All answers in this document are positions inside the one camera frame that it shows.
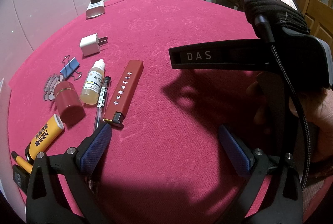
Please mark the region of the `person's right hand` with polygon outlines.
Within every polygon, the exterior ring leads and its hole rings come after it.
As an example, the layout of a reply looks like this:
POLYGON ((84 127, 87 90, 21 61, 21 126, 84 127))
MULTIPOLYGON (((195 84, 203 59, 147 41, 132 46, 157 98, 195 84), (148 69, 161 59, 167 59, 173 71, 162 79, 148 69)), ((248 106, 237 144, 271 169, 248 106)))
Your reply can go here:
POLYGON ((314 161, 332 156, 332 90, 323 89, 320 95, 306 97, 301 105, 308 122, 319 128, 314 161))

